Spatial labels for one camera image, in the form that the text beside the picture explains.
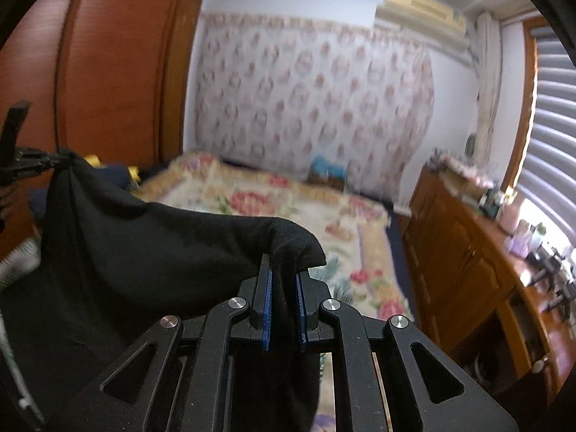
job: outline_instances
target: white wall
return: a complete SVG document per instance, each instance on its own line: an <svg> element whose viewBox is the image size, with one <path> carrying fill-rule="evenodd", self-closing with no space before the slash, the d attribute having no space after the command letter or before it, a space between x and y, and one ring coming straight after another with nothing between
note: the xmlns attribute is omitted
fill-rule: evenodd
<svg viewBox="0 0 576 432"><path fill-rule="evenodd" d="M210 0L202 0L202 11L206 11ZM199 19L194 36L194 45L190 54L190 68L188 70L188 85L186 88L186 103L184 105L184 133L183 147L184 151L194 146L194 111L196 105L196 90L198 64L200 62L200 48L202 46L202 36L204 34L204 20Z"/></svg>
<svg viewBox="0 0 576 432"><path fill-rule="evenodd" d="M206 11L278 14L372 27L376 6L382 0L209 0ZM420 170L434 146L464 150L466 138L475 129L478 82L473 69L431 50L435 86L434 112L422 145L404 170L399 204L412 196ZM192 116L185 131L193 135ZM192 145L192 136L185 144Z"/></svg>
<svg viewBox="0 0 576 432"><path fill-rule="evenodd" d="M502 86L494 119L490 162L496 164L495 177L504 178L516 140L524 96L526 53L521 22L502 28Z"/></svg>

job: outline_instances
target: bed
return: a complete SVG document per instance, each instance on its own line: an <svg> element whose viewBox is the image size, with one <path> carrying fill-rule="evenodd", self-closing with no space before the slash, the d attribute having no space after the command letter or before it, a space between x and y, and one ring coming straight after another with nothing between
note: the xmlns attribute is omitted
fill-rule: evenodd
<svg viewBox="0 0 576 432"><path fill-rule="evenodd" d="M237 167L215 156L190 152L146 181L138 195L191 211L290 219L319 240L327 264L310 268L332 296L363 315L414 320L413 299L400 231L391 210L362 196ZM330 354L321 358L320 402L311 432L335 430Z"/></svg>

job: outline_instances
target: window blinds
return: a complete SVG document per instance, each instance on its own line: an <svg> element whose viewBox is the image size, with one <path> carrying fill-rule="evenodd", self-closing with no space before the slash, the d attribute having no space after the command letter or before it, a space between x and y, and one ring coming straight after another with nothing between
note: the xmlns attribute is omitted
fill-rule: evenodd
<svg viewBox="0 0 576 432"><path fill-rule="evenodd" d="M517 188L576 246L576 68L550 27L536 39L534 124Z"/></svg>

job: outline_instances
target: window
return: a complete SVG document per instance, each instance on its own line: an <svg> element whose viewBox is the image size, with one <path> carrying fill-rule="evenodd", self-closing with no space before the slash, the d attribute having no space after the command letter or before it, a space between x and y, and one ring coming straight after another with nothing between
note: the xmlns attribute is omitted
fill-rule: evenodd
<svg viewBox="0 0 576 432"><path fill-rule="evenodd" d="M576 243L576 68L548 26L536 43L536 104L516 188L526 195L522 217L543 222L559 251Z"/></svg>

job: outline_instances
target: blue gripper pad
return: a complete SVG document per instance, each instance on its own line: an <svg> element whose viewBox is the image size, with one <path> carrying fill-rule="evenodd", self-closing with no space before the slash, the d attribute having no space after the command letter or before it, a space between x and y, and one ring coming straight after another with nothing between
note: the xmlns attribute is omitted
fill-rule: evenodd
<svg viewBox="0 0 576 432"><path fill-rule="evenodd" d="M272 270L266 278L266 297L264 299L264 327L262 328L262 345L264 351L270 346L270 327L272 326Z"/></svg>
<svg viewBox="0 0 576 432"><path fill-rule="evenodd" d="M303 349L306 346L306 307L304 306L302 280L298 273L296 273L296 300L298 302L298 340Z"/></svg>

